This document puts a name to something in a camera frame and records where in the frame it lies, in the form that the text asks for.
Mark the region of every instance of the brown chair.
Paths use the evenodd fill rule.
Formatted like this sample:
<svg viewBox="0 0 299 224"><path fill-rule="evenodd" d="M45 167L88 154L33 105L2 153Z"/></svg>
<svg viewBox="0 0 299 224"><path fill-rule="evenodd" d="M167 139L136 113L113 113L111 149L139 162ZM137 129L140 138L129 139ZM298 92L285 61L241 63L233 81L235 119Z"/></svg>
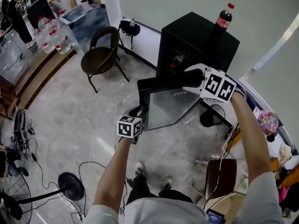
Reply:
<svg viewBox="0 0 299 224"><path fill-rule="evenodd" d="M96 47L97 41L107 34L111 34L110 48ZM91 77L108 71L112 66L118 67L125 79L128 82L130 81L116 61L116 58L120 60L120 58L117 56L119 39L119 31L115 27L108 27L100 31L92 38L90 43L90 50L84 55L81 60L81 68L87 74L88 81L96 93L98 92L90 80Z"/></svg>
<svg viewBox="0 0 299 224"><path fill-rule="evenodd" d="M205 199L214 199L225 196L234 191L237 162L235 159L223 159L219 172L220 160L209 161L206 171Z"/></svg>

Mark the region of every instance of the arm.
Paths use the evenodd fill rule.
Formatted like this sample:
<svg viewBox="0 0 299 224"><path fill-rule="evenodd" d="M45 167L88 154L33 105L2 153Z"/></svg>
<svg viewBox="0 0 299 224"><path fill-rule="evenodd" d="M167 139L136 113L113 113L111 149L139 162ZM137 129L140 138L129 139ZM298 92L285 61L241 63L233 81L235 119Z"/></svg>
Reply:
<svg viewBox="0 0 299 224"><path fill-rule="evenodd" d="M259 175L271 172L270 155L265 136L244 97L234 92L231 103L235 110L249 171L249 183Z"/></svg>
<svg viewBox="0 0 299 224"><path fill-rule="evenodd" d="M105 205L119 213L130 145L131 139L123 138L120 141L99 181L93 205Z"/></svg>

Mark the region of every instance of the plastic bottle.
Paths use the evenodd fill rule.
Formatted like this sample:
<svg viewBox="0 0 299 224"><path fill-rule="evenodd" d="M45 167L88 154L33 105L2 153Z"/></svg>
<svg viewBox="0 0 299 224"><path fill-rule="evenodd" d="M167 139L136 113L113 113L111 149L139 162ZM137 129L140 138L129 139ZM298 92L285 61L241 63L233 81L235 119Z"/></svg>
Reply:
<svg viewBox="0 0 299 224"><path fill-rule="evenodd" d="M45 53L50 53L55 49L51 36L45 30L38 30L35 36L38 47L41 47Z"/></svg>
<svg viewBox="0 0 299 224"><path fill-rule="evenodd" d="M57 29L54 29L50 33L50 36L56 50L60 54L65 54L71 49L71 45L70 42L68 41L68 38L62 32L58 31Z"/></svg>
<svg viewBox="0 0 299 224"><path fill-rule="evenodd" d="M42 30L42 28L44 27L45 23L48 21L48 18L45 17L40 17L39 21L38 21L38 29Z"/></svg>
<svg viewBox="0 0 299 224"><path fill-rule="evenodd" d="M130 21L130 27L134 27L135 26L135 19L132 18L132 20Z"/></svg>
<svg viewBox="0 0 299 224"><path fill-rule="evenodd" d="M51 29L57 29L59 30L61 28L60 22L57 19L51 19L50 20Z"/></svg>
<svg viewBox="0 0 299 224"><path fill-rule="evenodd" d="M219 43L221 42L223 34L226 32L228 26L230 25L233 15L231 14L231 10L234 9L234 5L229 3L228 9L223 10L217 19L217 22L210 33L203 51L208 56L213 56L214 52L217 50Z"/></svg>
<svg viewBox="0 0 299 224"><path fill-rule="evenodd" d="M221 27L223 30L226 30L230 25L233 15L231 11L234 9L234 5L229 3L226 10L223 10L216 21L216 25Z"/></svg>

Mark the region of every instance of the wire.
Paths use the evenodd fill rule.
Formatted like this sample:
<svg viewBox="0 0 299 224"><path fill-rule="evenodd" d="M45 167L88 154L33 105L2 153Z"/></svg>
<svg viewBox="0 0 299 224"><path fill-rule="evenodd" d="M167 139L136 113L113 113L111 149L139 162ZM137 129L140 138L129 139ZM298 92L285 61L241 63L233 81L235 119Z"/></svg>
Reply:
<svg viewBox="0 0 299 224"><path fill-rule="evenodd" d="M36 157L37 140L36 140L35 138L31 137L31 138L29 139L29 143L30 143L30 145L31 145L31 142L30 142L30 141L31 141L32 139L34 139L34 140L36 141L36 148L35 148L35 153L34 153L34 156ZM48 190L49 187L50 187L50 184L53 183L53 184L55 184L55 186L56 186L57 189L59 190L59 186L58 186L55 182L49 182L49 184L48 184L47 187L44 186L44 184L43 184L43 169L42 169L41 165L37 162L37 160L36 160L36 161L34 161L34 160L32 161L32 160L31 160L31 154L33 154L33 153L30 153L30 156L29 156L30 161L31 161L31 162L36 162L37 165L40 167L40 169L41 169L41 171L42 171L42 186L43 186L45 189ZM76 204L76 205L78 205L78 208L79 208L80 210L78 210L78 208L74 205L74 203L73 203L73 202L70 202L69 200L67 200L61 193L60 193L60 196L59 196L59 197L63 197L66 201L68 201L69 203L71 203L71 204L74 206L74 208L77 210L77 212L75 212L75 213L81 213L82 210L81 210L81 208L80 208L80 206L79 206L78 204ZM44 204L38 206L37 208L39 208L39 207L45 205L48 201L46 201ZM71 213L71 219L72 219L73 223L76 224L75 221L74 221L74 219L73 219L73 217L72 217L72 213Z"/></svg>
<svg viewBox="0 0 299 224"><path fill-rule="evenodd" d="M31 138L29 139L29 141L28 141L29 144L30 144L30 146L31 146L31 142L30 142L30 141L31 141L32 139L34 139L35 142L36 142L36 148L35 148L35 153L30 153L29 158L30 158L30 161L31 161L31 162L36 162L37 165L40 167L40 169L41 169L41 171L42 171L42 186L43 186L45 189L49 189L50 184L53 183L53 184L56 185L57 189L59 189L59 186L58 186L55 182L49 182L49 184L48 184L47 187L44 186L44 184L43 184L43 168L42 168L41 165L37 162L37 158L36 158L36 160L31 160L31 155L32 155L32 154L36 157L37 146L38 146L38 144L37 144L37 140L36 140L35 138L33 138L33 137L31 137ZM120 139L118 140L118 142L115 144L115 146L114 146L114 149L115 149L115 150L116 150L117 144L120 142L121 139L122 139L122 137L120 137ZM86 164L86 163L95 163L95 164L100 165L100 166L103 167L104 169L106 169L105 166L103 166L102 164L100 164L100 163L98 163L98 162L94 162L94 161L88 161L88 162L80 163L79 168L78 168L78 173L79 173L79 178L80 178L80 181L81 181L82 184L83 184L83 182L82 182L82 178L81 178L80 168L81 168L81 166L82 166L83 164ZM86 200L86 189L85 189L84 185L83 185L83 188L84 188L84 199L85 199L85 201L84 201L84 208L83 208L83 215L84 215L84 217L86 217L86 214L85 214L85 208L86 208L86 202L87 202L87 200ZM121 214L121 215L125 215L125 198L126 198L127 196L128 196L128 188L127 188L127 183L126 183L126 181L125 181L125 194L122 196L122 207L120 208L120 214ZM36 208L33 208L33 209L31 209L31 210L35 210L35 209L37 209L37 208L39 208L39 207L45 205L48 201L53 200L53 199L56 199L56 198L60 198L60 197L63 197L66 201L68 201L69 203L71 203L71 204L75 207L75 209L77 210L77 212L72 212L72 213L71 213L71 219L72 219L73 223L76 224L75 221L74 221L74 219L73 219L73 217L72 217L72 215L73 215L73 214L79 214L79 215L80 215L81 212L82 212L82 209L81 209L80 206L76 203L76 205L77 205L78 208L80 209L80 210L78 210L78 208L74 205L75 202L73 203L73 202L69 201L69 200L66 199L61 193L60 193L60 196L59 196L59 197L55 197L55 198L49 199L49 200L47 200L45 203L43 203L42 205L40 205L40 206L38 206L38 207L36 207Z"/></svg>
<svg viewBox="0 0 299 224"><path fill-rule="evenodd" d="M238 133L236 134L236 131L237 131L237 129L238 129L238 126L239 126L239 124L238 124L238 125L236 126L236 128L233 130L232 136L230 137L230 139L229 139L229 141L228 141L228 145L227 145L227 147L229 147L229 148L228 148L228 151L227 151L227 149L224 147L224 152L223 152L222 156L220 157L220 165L219 165L219 170L218 170L217 183L216 183L216 186L215 186L214 190L210 193L209 198L208 198L207 201L205 202L205 204L204 204L204 206L203 206L203 210L205 209L207 203L210 201L210 198L211 198L212 194L216 191L216 189L217 189L217 187L218 187L219 179L220 179L221 166L222 166L222 160L225 159L225 158L228 156L228 154L229 154L229 152L230 152L230 149L231 149L231 146L232 146L232 143L233 143L235 137L240 133L240 132L238 132Z"/></svg>

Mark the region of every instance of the white shoe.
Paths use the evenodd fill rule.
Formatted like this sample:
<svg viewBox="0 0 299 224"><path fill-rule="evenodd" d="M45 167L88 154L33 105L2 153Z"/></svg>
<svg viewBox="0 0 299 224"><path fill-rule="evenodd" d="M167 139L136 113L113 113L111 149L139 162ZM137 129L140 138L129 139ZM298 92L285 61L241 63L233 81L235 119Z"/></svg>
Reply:
<svg viewBox="0 0 299 224"><path fill-rule="evenodd" d="M136 176L143 175L143 172L144 172L144 163L142 161L138 161L135 164L135 174Z"/></svg>
<svg viewBox="0 0 299 224"><path fill-rule="evenodd" d="M173 183L173 178L171 176L166 177L162 184L161 191L171 189L172 183Z"/></svg>

